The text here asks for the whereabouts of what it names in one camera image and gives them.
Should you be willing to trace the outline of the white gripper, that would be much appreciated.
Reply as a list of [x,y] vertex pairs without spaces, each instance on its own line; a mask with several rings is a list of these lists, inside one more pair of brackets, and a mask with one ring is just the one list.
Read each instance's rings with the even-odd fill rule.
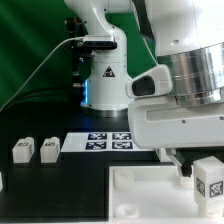
[[180,177],[192,162],[176,148],[224,146],[224,103],[179,107],[169,96],[139,98],[128,108],[129,128],[139,148],[166,148]]

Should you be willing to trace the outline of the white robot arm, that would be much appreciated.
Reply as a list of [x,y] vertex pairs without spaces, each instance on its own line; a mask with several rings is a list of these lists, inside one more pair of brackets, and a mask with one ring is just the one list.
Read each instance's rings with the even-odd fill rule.
[[[224,0],[64,0],[87,29],[93,52],[88,106],[127,110],[140,148],[224,146]],[[154,67],[127,73],[126,36],[108,13],[132,11],[155,44]]]

